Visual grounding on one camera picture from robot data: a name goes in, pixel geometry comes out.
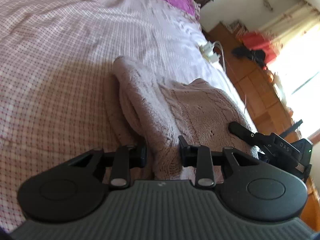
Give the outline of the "pink checked bedspread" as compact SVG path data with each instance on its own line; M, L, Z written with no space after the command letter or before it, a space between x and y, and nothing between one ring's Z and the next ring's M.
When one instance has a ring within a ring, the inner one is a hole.
M183 84L203 79L243 109L203 44L197 19L164 0L1 0L1 227L24 222L17 191L30 177L122 145L105 104L118 57Z

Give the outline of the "black cloth on cabinet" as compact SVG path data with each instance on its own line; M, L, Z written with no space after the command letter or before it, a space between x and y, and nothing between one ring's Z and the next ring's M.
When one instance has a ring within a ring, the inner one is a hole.
M255 62L259 67L265 68L266 53L263 50L250 50L245 46L239 46L231 51L232 55L237 59L246 57L247 59Z

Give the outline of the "red bag on cabinet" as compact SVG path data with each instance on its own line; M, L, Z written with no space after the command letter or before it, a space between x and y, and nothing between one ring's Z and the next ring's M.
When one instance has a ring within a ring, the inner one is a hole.
M277 35L260 31L247 32L240 37L240 40L250 50L263 50L266 54L266 64L274 61L284 46Z

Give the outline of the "power strip with white chargers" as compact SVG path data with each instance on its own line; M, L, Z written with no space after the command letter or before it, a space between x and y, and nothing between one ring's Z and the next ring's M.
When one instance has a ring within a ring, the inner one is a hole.
M214 52L214 45L211 42L208 41L206 44L200 45L199 49L202 56L209 63L215 63L219 61L220 56Z

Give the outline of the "lilac knitted cardigan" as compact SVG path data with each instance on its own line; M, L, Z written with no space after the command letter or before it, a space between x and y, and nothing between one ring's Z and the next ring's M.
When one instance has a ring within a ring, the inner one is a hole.
M184 168L179 136L213 151L232 146L257 157L255 147L232 135L229 123L247 129L252 123L231 97L203 79L183 84L152 72L146 65L118 57L105 83L108 120L122 145L146 140L148 163L134 178L195 180L195 169Z

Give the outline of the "wooden side cabinet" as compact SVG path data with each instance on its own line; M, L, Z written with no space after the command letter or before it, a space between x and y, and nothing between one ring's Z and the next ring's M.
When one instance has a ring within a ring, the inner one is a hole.
M276 95L266 71L257 63L247 59L237 59L232 50L240 46L235 34L218 23L207 33L210 42L221 42L224 49L226 73L246 106L258 132L269 135L280 134L288 129L292 120Z

